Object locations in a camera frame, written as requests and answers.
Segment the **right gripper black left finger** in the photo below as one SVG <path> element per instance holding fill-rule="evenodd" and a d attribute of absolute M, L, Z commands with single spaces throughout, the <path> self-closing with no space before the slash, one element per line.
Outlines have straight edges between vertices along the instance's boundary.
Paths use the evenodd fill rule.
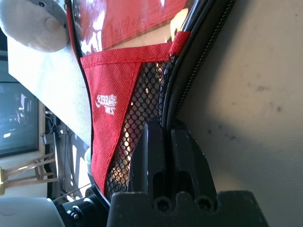
<path fill-rule="evenodd" d="M 143 192 L 152 201 L 165 195 L 165 149 L 159 120 L 148 121 L 133 150 L 129 171 L 129 192 Z"/>

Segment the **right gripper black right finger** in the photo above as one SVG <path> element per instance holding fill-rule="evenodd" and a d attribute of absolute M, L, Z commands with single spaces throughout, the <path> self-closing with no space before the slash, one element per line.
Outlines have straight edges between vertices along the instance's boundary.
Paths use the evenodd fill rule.
<path fill-rule="evenodd" d="M 177 192 L 192 197 L 217 195 L 207 159 L 186 125 L 176 121 L 171 129 Z"/>

